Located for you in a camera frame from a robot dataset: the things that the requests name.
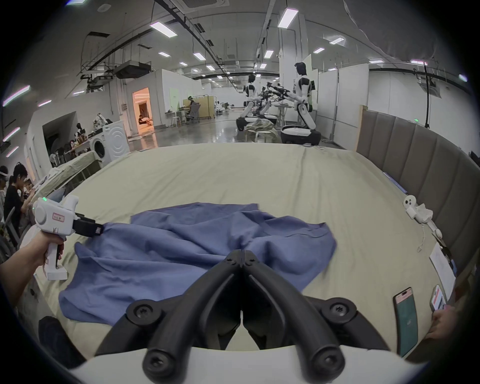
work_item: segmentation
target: mattress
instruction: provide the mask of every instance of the mattress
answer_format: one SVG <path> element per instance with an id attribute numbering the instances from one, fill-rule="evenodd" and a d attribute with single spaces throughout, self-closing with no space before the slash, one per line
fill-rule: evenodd
<path id="1" fill-rule="evenodd" d="M 320 299 L 344 297 L 375 326 L 396 351 L 393 296 L 412 287 L 418 339 L 431 325 L 433 287 L 440 284 L 429 255 L 435 244 L 402 205 L 405 196 L 371 161 L 358 153 L 285 144 L 189 144 L 133 152 L 109 164 L 72 193 L 77 212 L 95 219 L 128 223 L 139 212 L 192 202 L 258 203 L 275 216 L 308 223 L 326 222 L 337 240 L 329 266 L 303 291 Z M 73 234 L 65 243 L 67 281 L 36 281 L 68 336 L 88 359 L 110 326 L 65 318 L 59 292 L 77 267 Z M 243 327 L 228 349 L 255 349 Z"/>
<path id="2" fill-rule="evenodd" d="M 59 165 L 58 169 L 60 170 L 60 172 L 43 183 L 43 185 L 36 192 L 32 202 L 34 202 L 40 197 L 48 196 L 50 193 L 60 187 L 64 182 L 66 182 L 70 177 L 85 169 L 94 161 L 100 161 L 100 159 L 95 152 L 90 151 L 82 153 L 76 158 Z"/>

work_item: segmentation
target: human arm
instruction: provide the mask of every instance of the human arm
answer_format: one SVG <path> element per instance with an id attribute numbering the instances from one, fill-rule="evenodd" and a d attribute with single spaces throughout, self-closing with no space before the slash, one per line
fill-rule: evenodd
<path id="1" fill-rule="evenodd" d="M 35 190 L 32 189 L 32 190 L 30 191 L 30 195 L 28 196 L 27 199 L 25 199 L 24 203 L 22 204 L 22 207 L 20 208 L 20 211 L 21 211 L 23 214 L 27 213 L 28 205 L 29 205 L 30 202 L 32 201 L 34 195 L 35 195 Z"/>
<path id="2" fill-rule="evenodd" d="M 63 239 L 53 233 L 41 231 L 26 246 L 0 264 L 0 282 L 13 307 L 17 305 L 37 267 L 45 262 L 45 253 L 50 243 L 60 245 L 63 244 Z"/>

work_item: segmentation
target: washing machine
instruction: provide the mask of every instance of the washing machine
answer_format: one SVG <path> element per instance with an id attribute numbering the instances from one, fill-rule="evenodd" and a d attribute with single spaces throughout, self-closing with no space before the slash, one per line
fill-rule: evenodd
<path id="1" fill-rule="evenodd" d="M 103 166 L 129 153 L 123 121 L 104 125 L 101 133 L 90 138 L 90 149 L 98 155 Z"/>

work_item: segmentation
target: ceiling pipe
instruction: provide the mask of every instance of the ceiling pipe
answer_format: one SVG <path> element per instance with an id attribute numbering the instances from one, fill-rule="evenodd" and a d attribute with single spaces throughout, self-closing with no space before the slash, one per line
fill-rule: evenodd
<path id="1" fill-rule="evenodd" d="M 173 17 L 174 17 L 174 20 L 178 21 L 181 26 L 183 28 L 185 28 L 188 32 L 190 32 L 190 34 L 200 43 L 200 45 L 205 49 L 205 52 L 208 52 L 208 54 L 211 56 L 211 58 L 213 59 L 213 61 L 215 62 L 215 64 L 220 68 L 220 70 L 222 71 L 222 73 L 228 77 L 227 75 L 227 72 L 223 69 L 223 66 L 220 64 L 220 62 L 218 61 L 218 57 L 215 53 L 213 53 L 212 51 L 210 51 L 210 49 L 203 43 L 202 40 L 200 40 L 200 38 L 190 29 L 190 27 L 187 25 L 187 23 L 185 22 L 186 20 L 188 20 L 190 22 L 190 20 L 184 15 L 184 18 L 185 19 L 182 19 L 180 16 L 178 16 L 178 14 L 172 9 L 170 8 L 167 3 L 165 3 L 163 0 L 155 0 L 155 2 L 160 5 L 161 7 L 163 7 L 168 13 L 170 13 Z"/>
<path id="2" fill-rule="evenodd" d="M 267 14 L 265 15 L 265 21 L 264 21 L 264 25 L 262 27 L 262 31 L 260 32 L 260 38 L 258 39 L 258 43 L 257 43 L 257 49 L 255 50 L 255 59 L 254 61 L 257 61 L 257 57 L 258 57 L 258 54 L 260 53 L 260 47 L 262 46 L 262 39 L 263 39 L 263 35 L 264 33 L 266 32 L 267 30 L 267 27 L 268 27 L 268 22 L 270 21 L 270 16 L 272 15 L 272 11 L 273 11 L 273 7 L 275 5 L 275 1 L 276 0 L 270 0 L 270 3 L 268 4 L 268 8 L 267 8 Z"/>

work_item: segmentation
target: forearm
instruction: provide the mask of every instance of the forearm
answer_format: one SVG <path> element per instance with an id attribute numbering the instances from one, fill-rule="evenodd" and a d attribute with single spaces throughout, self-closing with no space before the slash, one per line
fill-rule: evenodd
<path id="1" fill-rule="evenodd" d="M 26 247 L 21 248 L 10 259 L 0 264 L 0 282 L 13 307 L 17 305 L 35 269 L 35 263 Z"/>

